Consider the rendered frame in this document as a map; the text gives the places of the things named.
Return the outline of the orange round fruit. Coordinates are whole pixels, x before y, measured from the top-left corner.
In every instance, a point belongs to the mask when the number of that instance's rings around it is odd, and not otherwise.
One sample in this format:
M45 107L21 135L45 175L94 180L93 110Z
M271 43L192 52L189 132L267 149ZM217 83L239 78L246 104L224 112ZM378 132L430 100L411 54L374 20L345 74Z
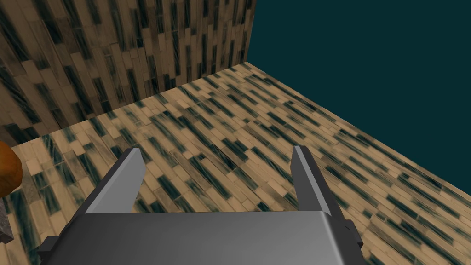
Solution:
M0 141L0 197L11 194L23 179L21 160L6 143Z

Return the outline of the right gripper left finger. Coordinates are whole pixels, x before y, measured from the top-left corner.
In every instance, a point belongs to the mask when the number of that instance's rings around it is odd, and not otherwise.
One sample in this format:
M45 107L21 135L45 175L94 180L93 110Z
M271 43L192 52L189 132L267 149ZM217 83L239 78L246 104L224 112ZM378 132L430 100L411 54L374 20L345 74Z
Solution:
M140 149L127 149L82 203L77 213L130 213L145 173Z

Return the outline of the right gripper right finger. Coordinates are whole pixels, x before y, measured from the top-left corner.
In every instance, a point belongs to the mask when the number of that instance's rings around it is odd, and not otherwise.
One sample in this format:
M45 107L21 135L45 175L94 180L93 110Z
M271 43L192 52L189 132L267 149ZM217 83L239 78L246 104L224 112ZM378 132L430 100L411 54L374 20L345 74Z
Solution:
M322 211L335 219L345 219L324 176L306 146L294 146L290 169L299 211Z

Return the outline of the grey stone block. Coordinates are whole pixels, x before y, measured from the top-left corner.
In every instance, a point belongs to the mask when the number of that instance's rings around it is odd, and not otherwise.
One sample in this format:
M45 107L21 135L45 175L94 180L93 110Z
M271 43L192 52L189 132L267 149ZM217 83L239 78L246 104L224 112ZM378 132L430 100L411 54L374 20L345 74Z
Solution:
M7 244L14 240L3 199L0 198L0 242Z

